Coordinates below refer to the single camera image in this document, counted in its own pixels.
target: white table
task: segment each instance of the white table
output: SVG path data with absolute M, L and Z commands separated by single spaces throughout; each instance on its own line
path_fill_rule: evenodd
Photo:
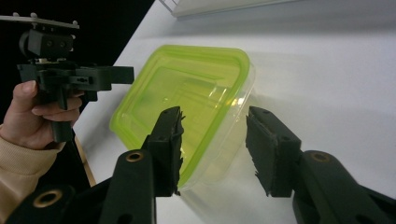
M 177 20 L 156 1 L 116 65 L 138 75 L 165 44 L 242 49 L 256 69 L 256 106 L 275 113 L 302 150 L 333 154 L 360 184 L 395 198 L 395 9 L 392 0 L 312 0 Z M 126 150 L 108 123 L 129 88 L 99 92 L 75 126 L 97 182 Z M 218 184 L 198 184 L 188 200 L 158 199 L 158 223 L 296 223 L 291 199 L 267 198 L 254 172 L 239 149 Z

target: food container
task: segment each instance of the food container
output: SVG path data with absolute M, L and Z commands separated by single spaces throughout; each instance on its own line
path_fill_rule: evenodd
M 161 46 L 114 112 L 110 130 L 128 149 L 141 148 L 160 113 L 180 106 L 186 118 L 178 187 L 188 189 L 207 169 L 214 169 L 212 179 L 224 174 L 244 143 L 241 111 L 253 81 L 250 60 L 241 49 Z M 236 134 L 235 124 L 242 127 Z

